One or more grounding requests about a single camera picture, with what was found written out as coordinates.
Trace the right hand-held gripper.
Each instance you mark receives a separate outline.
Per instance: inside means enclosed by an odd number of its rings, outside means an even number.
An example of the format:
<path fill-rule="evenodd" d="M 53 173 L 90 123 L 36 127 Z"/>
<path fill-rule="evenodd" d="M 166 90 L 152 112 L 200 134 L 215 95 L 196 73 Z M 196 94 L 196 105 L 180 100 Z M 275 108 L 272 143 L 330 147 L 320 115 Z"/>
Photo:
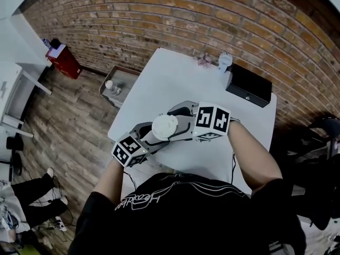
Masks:
<path fill-rule="evenodd" d="M 231 112 L 222 106 L 207 102 L 200 102 L 198 105 L 189 100 L 159 115 L 173 115 L 177 119 L 176 131 L 168 138 L 171 142 L 192 137 L 195 140 L 210 141 L 226 136 L 231 119 Z"/>

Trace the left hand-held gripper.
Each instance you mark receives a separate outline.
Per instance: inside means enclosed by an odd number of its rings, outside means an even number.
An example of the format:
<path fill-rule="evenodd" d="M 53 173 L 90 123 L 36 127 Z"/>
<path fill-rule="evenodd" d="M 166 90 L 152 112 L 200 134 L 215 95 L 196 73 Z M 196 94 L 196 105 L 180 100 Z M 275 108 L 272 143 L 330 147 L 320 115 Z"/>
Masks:
<path fill-rule="evenodd" d="M 142 163 L 146 157 L 155 154 L 157 151 L 169 145 L 169 141 L 144 141 L 146 148 L 139 144 L 138 140 L 143 139 L 152 131 L 152 122 L 137 124 L 130 134 L 122 135 L 114 144 L 112 156 L 123 166 L 131 167 Z"/>

